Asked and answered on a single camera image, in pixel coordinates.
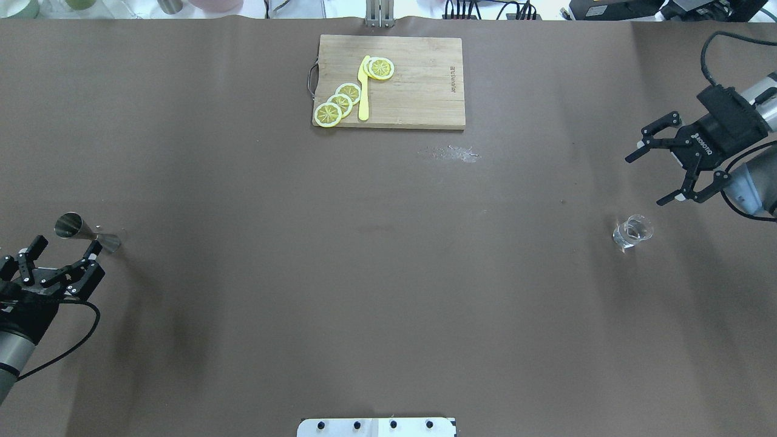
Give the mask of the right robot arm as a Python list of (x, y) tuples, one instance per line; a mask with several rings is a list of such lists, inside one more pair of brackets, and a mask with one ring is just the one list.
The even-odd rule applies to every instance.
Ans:
[(685, 174), (680, 188), (658, 199), (703, 203), (716, 194), (738, 215), (775, 221), (775, 73), (738, 92), (710, 85), (697, 95), (707, 113), (683, 124), (672, 111), (641, 130), (632, 163), (653, 149), (668, 150)]

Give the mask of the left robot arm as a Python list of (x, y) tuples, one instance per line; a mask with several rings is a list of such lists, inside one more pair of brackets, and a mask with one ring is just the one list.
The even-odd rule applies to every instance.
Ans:
[[(48, 241), (37, 235), (30, 246), (1, 262), (1, 379), (2, 400), (12, 387), (80, 348), (94, 334), (101, 319), (89, 302), (105, 271), (98, 261), (103, 246), (93, 241), (81, 259), (61, 268), (36, 266)], [(33, 370), (24, 371), (36, 347), (55, 320), (61, 305), (85, 305), (94, 313), (89, 331), (72, 347)]]

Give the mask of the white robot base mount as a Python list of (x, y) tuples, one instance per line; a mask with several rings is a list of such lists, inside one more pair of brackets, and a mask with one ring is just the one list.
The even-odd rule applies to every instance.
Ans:
[(297, 436), (458, 436), (456, 420), (445, 417), (309, 418)]

